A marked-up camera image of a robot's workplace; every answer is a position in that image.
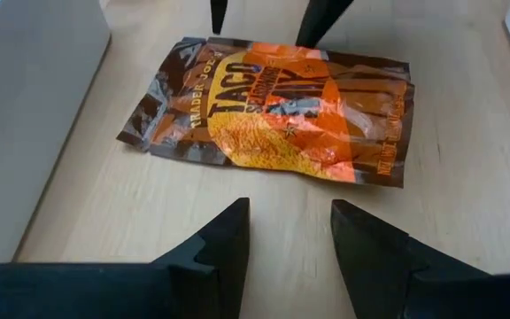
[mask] orange and brown packaging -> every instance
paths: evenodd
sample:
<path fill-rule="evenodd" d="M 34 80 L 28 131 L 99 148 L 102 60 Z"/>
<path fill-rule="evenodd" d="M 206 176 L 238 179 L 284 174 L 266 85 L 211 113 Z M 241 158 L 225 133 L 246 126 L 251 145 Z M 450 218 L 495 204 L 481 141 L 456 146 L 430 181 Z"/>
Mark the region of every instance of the orange and brown packaging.
<path fill-rule="evenodd" d="M 118 139 L 170 159 L 403 187 L 410 81 L 386 58 L 184 38 Z"/>

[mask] wood grain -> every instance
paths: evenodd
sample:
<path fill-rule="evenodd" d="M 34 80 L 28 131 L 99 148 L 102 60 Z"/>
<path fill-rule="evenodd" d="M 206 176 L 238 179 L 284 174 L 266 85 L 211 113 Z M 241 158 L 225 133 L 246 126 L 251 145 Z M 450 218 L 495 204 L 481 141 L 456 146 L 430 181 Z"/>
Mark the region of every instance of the wood grain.
<path fill-rule="evenodd" d="M 294 43 L 306 0 L 229 2 L 223 36 Z M 173 43 L 209 35 L 206 0 L 111 0 L 112 45 L 20 261 L 151 261 L 251 198 L 242 318 L 351 318 L 329 228 L 345 198 L 420 241 L 510 272 L 510 43 L 502 0 L 356 0 L 320 47 L 411 63 L 403 190 L 154 158 L 115 140 Z"/>

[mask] trader joe's bag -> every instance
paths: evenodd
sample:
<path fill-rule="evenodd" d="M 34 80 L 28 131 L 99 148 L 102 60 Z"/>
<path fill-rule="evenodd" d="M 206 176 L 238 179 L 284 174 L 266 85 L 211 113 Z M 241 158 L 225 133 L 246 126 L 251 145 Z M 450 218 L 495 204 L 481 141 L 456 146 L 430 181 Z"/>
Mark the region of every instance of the trader joe's bag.
<path fill-rule="evenodd" d="M 184 38 L 118 139 L 170 159 L 403 186 L 408 64 L 222 38 Z"/>

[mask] light wood surface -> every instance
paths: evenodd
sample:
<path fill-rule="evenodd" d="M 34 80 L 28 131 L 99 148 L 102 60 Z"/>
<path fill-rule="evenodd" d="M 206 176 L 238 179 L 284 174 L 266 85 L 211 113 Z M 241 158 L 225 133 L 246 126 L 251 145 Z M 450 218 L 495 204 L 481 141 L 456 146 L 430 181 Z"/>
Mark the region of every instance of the light wood surface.
<path fill-rule="evenodd" d="M 307 0 L 230 0 L 223 36 L 294 43 Z M 151 261 L 251 198 L 242 318 L 352 318 L 329 227 L 345 198 L 420 241 L 510 272 L 510 42 L 502 0 L 356 0 L 320 47 L 411 63 L 405 188 L 205 167 L 115 137 L 173 43 L 211 32 L 207 0 L 111 0 L 112 45 L 19 261 Z"/>

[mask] snack bag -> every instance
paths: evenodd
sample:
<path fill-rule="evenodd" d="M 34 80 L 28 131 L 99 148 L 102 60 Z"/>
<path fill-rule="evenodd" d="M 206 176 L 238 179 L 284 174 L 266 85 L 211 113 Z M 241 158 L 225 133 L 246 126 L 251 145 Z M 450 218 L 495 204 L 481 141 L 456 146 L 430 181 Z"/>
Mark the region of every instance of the snack bag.
<path fill-rule="evenodd" d="M 403 187 L 408 64 L 223 38 L 177 43 L 118 139 L 176 160 Z"/>

